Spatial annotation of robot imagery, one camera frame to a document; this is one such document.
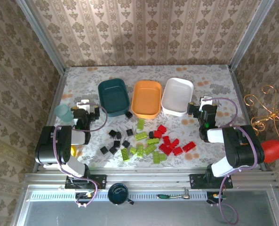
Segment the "patterned wallpaper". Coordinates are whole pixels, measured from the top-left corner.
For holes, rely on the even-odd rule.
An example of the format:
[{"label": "patterned wallpaper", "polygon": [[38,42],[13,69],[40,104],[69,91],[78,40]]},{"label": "patterned wallpaper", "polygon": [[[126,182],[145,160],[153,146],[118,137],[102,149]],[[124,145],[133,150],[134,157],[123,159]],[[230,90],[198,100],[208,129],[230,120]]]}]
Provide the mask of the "patterned wallpaper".
[{"label": "patterned wallpaper", "polygon": [[66,67],[228,64],[261,0],[31,0]]},{"label": "patterned wallpaper", "polygon": [[14,0],[0,0],[0,225],[10,225],[21,183],[58,84],[38,37]]},{"label": "patterned wallpaper", "polygon": [[[274,95],[264,95],[263,85],[269,84],[278,90],[277,107],[279,108],[279,0],[275,0],[259,31],[242,58],[236,75],[243,95],[254,93],[266,106],[272,106]],[[248,107],[250,117],[263,115],[265,111],[259,105]],[[266,131],[260,134],[262,141],[278,139],[273,123],[269,123]],[[279,160],[269,165],[275,171],[279,181]]]}]

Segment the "light blue cup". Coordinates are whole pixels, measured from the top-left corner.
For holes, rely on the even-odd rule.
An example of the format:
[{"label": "light blue cup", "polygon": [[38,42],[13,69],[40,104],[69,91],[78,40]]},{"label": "light blue cup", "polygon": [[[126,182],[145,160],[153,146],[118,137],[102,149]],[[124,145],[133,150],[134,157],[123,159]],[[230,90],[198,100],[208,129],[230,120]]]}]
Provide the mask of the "light blue cup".
[{"label": "light blue cup", "polygon": [[69,106],[67,105],[58,105],[55,108],[55,114],[59,119],[61,119],[64,122],[70,122],[73,120],[72,113],[70,111]]}]

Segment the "white patterned tablecloth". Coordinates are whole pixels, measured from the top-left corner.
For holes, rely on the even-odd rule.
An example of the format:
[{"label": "white patterned tablecloth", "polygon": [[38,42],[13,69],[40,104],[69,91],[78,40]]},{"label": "white patterned tablecloth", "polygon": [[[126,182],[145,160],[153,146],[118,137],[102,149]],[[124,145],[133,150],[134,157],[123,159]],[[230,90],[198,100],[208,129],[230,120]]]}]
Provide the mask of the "white patterned tablecloth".
[{"label": "white patterned tablecloth", "polygon": [[[116,66],[116,67],[76,67],[69,69],[68,78],[63,91],[61,104],[70,107],[75,106],[81,99],[89,99],[99,103],[97,86],[102,81],[120,78],[127,87],[130,103],[133,97],[134,86],[140,80],[158,81],[162,85],[162,93],[168,79],[177,77],[187,79],[194,85],[192,101],[199,105],[199,98],[208,95],[212,97],[228,97],[233,100],[239,109],[236,119],[238,125],[245,124],[239,101],[231,80],[231,75],[226,65],[168,65],[168,66]],[[219,106],[216,116],[216,124],[223,125],[229,122],[235,113],[234,106],[227,101],[215,101]],[[91,123],[91,129],[97,128],[105,120],[101,111],[98,121]],[[189,117],[175,117],[166,115],[160,111],[153,120],[145,120],[144,131],[156,130],[159,125],[167,128],[165,135],[171,139],[178,138],[180,146],[191,141],[195,142],[196,148],[183,153],[177,157],[173,154],[168,156],[161,164],[153,164],[152,154],[138,158],[131,154],[130,160],[124,162],[120,150],[115,155],[110,152],[103,155],[100,148],[106,146],[110,149],[113,146],[113,139],[108,135],[111,129],[120,131],[123,134],[122,141],[127,139],[131,146],[146,144],[146,139],[139,142],[134,137],[127,137],[125,131],[133,129],[136,131],[138,118],[134,115],[130,120],[121,115],[108,118],[106,126],[97,132],[91,133],[91,140],[88,145],[78,146],[78,160],[86,163],[89,167],[206,167],[224,157],[223,144],[210,144],[203,142],[199,137],[199,123],[197,119]],[[58,118],[56,125],[62,124]]]}]

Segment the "red lego brick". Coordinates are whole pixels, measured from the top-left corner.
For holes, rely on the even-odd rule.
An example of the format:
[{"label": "red lego brick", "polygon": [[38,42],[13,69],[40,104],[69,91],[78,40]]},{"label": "red lego brick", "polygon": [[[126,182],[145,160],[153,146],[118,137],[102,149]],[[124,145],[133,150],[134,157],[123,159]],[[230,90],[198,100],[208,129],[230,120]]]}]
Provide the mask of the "red lego brick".
[{"label": "red lego brick", "polygon": [[162,137],[162,133],[160,131],[154,131],[154,138],[161,138]]},{"label": "red lego brick", "polygon": [[169,146],[171,144],[171,141],[169,140],[169,136],[164,136],[162,139],[166,146]]},{"label": "red lego brick", "polygon": [[173,150],[174,156],[180,155],[182,154],[182,148],[181,147],[177,147]]},{"label": "red lego brick", "polygon": [[169,147],[170,147],[171,149],[174,149],[178,144],[179,144],[179,140],[178,140],[178,139],[175,139],[175,140],[169,145]]},{"label": "red lego brick", "polygon": [[193,149],[195,147],[195,143],[194,142],[190,142],[188,143],[187,145],[185,145],[182,149],[185,151],[185,152],[188,152],[189,150]]},{"label": "red lego brick", "polygon": [[164,154],[166,154],[166,155],[169,155],[169,154],[171,154],[171,152],[172,152],[172,149],[170,149],[169,147],[165,146],[164,144],[161,144],[161,145],[159,146],[159,149],[162,150],[162,152],[163,152]]},{"label": "red lego brick", "polygon": [[167,131],[167,128],[165,128],[163,125],[160,125],[157,130],[164,134]]}]

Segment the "green screwdriver handle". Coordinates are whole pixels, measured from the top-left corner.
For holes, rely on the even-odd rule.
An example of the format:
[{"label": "green screwdriver handle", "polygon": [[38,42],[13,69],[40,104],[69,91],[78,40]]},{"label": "green screwdriver handle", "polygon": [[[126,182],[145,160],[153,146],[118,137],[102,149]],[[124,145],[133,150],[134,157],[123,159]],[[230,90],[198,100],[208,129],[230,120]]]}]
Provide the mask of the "green screwdriver handle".
[{"label": "green screwdriver handle", "polygon": [[158,195],[157,195],[157,198],[158,198],[158,199],[170,199],[171,196],[166,195],[166,194],[158,194]]}]

